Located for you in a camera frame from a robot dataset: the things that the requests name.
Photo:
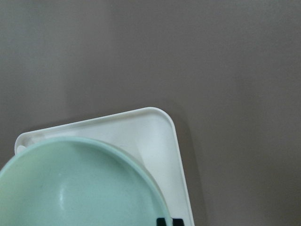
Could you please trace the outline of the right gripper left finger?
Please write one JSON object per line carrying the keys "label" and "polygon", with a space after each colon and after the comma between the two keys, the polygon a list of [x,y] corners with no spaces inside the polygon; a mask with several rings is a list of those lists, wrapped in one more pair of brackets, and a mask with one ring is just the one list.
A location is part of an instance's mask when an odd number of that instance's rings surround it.
{"label": "right gripper left finger", "polygon": [[165,220],[165,218],[157,218],[156,225],[157,226],[166,226],[166,220]]}

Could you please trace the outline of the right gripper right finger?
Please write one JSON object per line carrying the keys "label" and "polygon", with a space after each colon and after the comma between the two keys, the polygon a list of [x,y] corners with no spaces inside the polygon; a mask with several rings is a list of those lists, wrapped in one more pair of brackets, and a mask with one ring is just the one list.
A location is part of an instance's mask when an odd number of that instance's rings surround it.
{"label": "right gripper right finger", "polygon": [[184,226],[184,220],[182,218],[173,218],[173,226]]}

